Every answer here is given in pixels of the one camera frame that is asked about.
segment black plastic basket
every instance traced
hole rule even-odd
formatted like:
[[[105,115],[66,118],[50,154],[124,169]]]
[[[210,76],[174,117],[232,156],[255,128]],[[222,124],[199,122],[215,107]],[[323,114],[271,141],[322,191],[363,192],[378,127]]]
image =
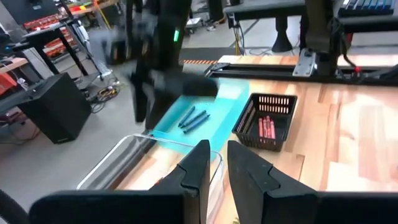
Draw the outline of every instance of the black plastic basket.
[[[287,139],[297,96],[252,93],[236,122],[233,133],[247,147],[280,152]],[[259,118],[274,121],[275,139],[260,137]]]

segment cyan tray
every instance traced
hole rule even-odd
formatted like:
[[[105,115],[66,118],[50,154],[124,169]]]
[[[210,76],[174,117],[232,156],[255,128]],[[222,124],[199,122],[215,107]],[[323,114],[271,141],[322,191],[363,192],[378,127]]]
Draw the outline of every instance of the cyan tray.
[[[220,151],[225,141],[231,135],[232,128],[239,118],[244,105],[249,98],[249,83],[244,80],[220,78],[220,89],[216,99],[181,96],[166,112],[158,125],[152,131],[155,138],[168,139],[195,146],[202,139],[208,139],[212,151]],[[190,118],[206,110],[210,117],[208,121],[188,134],[184,134],[178,123],[195,106]],[[191,147],[160,143],[162,147],[186,154]]]

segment transparent bin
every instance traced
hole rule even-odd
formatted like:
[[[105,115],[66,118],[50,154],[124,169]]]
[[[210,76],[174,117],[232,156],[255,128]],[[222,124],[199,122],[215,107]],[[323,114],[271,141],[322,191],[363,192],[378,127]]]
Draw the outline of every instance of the transparent bin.
[[[194,146],[133,134],[122,138],[78,184],[78,190],[147,190],[169,174],[184,158],[184,154],[165,146],[175,145],[192,149]],[[142,154],[137,166],[133,157],[143,147],[150,148]],[[210,190],[207,223],[213,223],[224,199],[226,168],[220,153],[211,151]]]

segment dark blue marker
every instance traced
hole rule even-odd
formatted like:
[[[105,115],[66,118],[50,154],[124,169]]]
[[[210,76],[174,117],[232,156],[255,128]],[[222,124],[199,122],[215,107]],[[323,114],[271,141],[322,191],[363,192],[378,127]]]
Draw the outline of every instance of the dark blue marker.
[[[183,124],[181,126],[181,128],[185,128],[187,126],[189,126],[190,124],[194,123],[197,119],[199,119],[201,116],[203,116],[204,114],[206,114],[206,110],[200,112],[200,114],[196,115],[194,118],[192,118],[191,120],[189,120],[188,122],[186,122],[185,124]]]
[[[191,116],[194,110],[195,106],[192,106],[192,108],[188,111],[187,115],[185,115],[185,117],[182,118],[181,122],[178,124],[178,127],[181,127],[184,124],[184,122],[186,122],[186,120],[189,118],[189,116]]]
[[[200,118],[195,124],[190,126],[184,131],[184,134],[188,134],[190,131],[194,130],[195,128],[199,127],[201,124],[203,124],[208,118],[210,117],[210,114]]]

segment concrete floor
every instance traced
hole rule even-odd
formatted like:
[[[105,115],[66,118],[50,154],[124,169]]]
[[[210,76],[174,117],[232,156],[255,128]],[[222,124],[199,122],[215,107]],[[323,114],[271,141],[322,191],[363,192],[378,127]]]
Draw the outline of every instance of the concrete floor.
[[[242,22],[244,31],[254,22]],[[297,43],[299,22],[299,17],[289,18],[287,34],[293,45]],[[396,36],[397,33],[356,34],[351,53],[396,54]],[[245,44],[249,49],[271,47],[275,38],[274,20],[263,19],[247,32]],[[198,30],[184,40],[183,46],[229,47],[233,42],[233,31],[228,29],[227,24],[222,24],[215,31]],[[103,111],[90,116],[76,141],[53,145],[40,134],[23,146],[0,144],[0,189],[9,193],[25,209],[45,194],[74,189],[123,136],[143,131],[143,127],[133,121],[131,93],[125,88],[118,97],[107,103]],[[18,134],[21,138],[28,137],[33,129],[33,125],[28,124]]]

